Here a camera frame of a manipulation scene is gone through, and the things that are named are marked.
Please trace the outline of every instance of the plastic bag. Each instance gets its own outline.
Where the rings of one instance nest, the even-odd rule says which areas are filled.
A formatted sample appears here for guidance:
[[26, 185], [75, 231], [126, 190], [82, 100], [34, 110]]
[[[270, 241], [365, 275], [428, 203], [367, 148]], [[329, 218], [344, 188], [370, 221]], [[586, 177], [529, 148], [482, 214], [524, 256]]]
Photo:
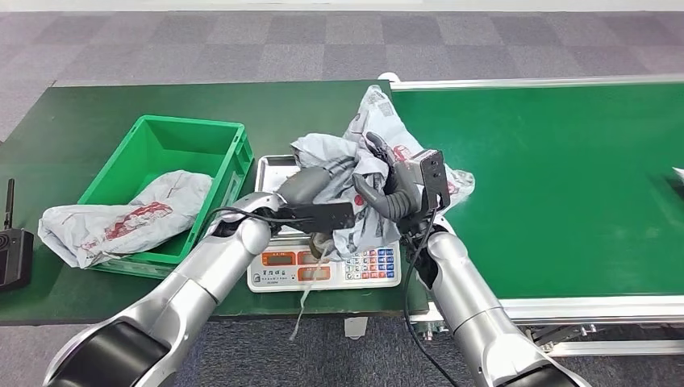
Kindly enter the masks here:
[[38, 236], [72, 268], [144, 252], [192, 227], [211, 182], [201, 173], [175, 171], [159, 176], [127, 206], [49, 208]]

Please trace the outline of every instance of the white plastic bag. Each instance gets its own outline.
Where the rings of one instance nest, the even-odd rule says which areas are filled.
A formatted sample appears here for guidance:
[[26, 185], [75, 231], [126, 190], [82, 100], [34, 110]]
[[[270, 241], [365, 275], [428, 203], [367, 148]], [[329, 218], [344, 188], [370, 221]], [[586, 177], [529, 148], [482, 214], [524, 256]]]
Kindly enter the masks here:
[[49, 208], [38, 222], [38, 236], [72, 268], [144, 252], [192, 227], [211, 181], [201, 173], [175, 171], [159, 176], [127, 206]]
[[[332, 174], [331, 183], [316, 196], [314, 203], [352, 203], [356, 216], [354, 228], [333, 231], [335, 249], [331, 249], [328, 256], [332, 260], [349, 258], [358, 252], [386, 246], [400, 237], [396, 224], [368, 206], [352, 183], [352, 174], [355, 173], [362, 175], [378, 192], [382, 192], [385, 186], [389, 166], [369, 150], [365, 139], [365, 133], [369, 131], [380, 135], [400, 160], [423, 151], [423, 147], [407, 131], [397, 115], [392, 101], [377, 85], [371, 85], [366, 90], [357, 115], [349, 123], [342, 138], [312, 133], [292, 143], [300, 167], [320, 166]], [[454, 171], [448, 166], [446, 170], [451, 198], [448, 208], [451, 208], [473, 192], [475, 178], [472, 173]]]
[[[425, 149], [406, 129], [392, 101], [378, 85], [371, 85], [366, 90], [357, 116], [349, 123], [343, 137], [359, 144], [361, 148], [369, 149], [365, 139], [365, 134], [369, 131], [382, 137], [398, 160], [409, 159]], [[442, 214], [463, 202], [475, 190], [475, 177], [472, 173], [453, 170], [448, 165], [445, 168], [451, 203]]]

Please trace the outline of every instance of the floor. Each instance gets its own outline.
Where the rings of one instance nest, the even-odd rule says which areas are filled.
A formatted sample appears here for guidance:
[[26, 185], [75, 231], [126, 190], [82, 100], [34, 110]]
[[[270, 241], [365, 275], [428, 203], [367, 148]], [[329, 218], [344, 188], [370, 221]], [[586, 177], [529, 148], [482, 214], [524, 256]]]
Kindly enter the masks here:
[[[385, 71], [404, 81], [684, 73], [684, 14], [0, 14], [0, 143], [50, 85], [358, 79]], [[208, 324], [177, 385], [446, 385], [399, 319], [371, 319], [358, 341], [342, 337], [341, 320], [313, 318], [291, 343], [293, 325]], [[0, 385], [39, 385], [52, 354], [79, 329], [0, 327]], [[446, 335], [428, 350], [472, 385]], [[681, 356], [563, 361], [597, 386], [684, 378]]]

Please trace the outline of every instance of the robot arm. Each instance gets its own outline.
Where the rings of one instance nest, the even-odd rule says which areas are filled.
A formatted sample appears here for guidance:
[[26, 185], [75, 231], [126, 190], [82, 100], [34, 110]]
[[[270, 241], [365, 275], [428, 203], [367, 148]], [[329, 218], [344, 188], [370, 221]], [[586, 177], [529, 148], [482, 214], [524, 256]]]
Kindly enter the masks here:
[[233, 203], [239, 212], [221, 214], [152, 292], [73, 337], [48, 366], [43, 386], [173, 385], [202, 326], [280, 224], [305, 232], [353, 226], [349, 203], [306, 204], [326, 179], [325, 170], [305, 169], [278, 193], [251, 193]]
[[426, 150], [409, 160], [395, 160], [381, 138], [372, 133], [367, 138], [376, 156], [390, 165], [390, 179], [386, 195], [373, 192], [359, 178], [355, 180], [357, 191], [397, 222], [408, 256], [415, 257], [418, 278], [441, 312], [476, 385], [589, 386], [518, 329], [446, 220], [433, 222], [436, 211], [449, 204], [441, 152]]

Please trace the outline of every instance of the walkie-talkie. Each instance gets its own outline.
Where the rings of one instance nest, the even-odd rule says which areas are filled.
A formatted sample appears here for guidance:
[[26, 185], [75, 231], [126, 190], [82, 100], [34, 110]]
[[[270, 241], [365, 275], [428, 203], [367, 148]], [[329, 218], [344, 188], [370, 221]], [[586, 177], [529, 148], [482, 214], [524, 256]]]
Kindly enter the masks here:
[[33, 234], [12, 228], [15, 204], [15, 179], [7, 183], [5, 229], [0, 231], [0, 292], [17, 289], [31, 280]]

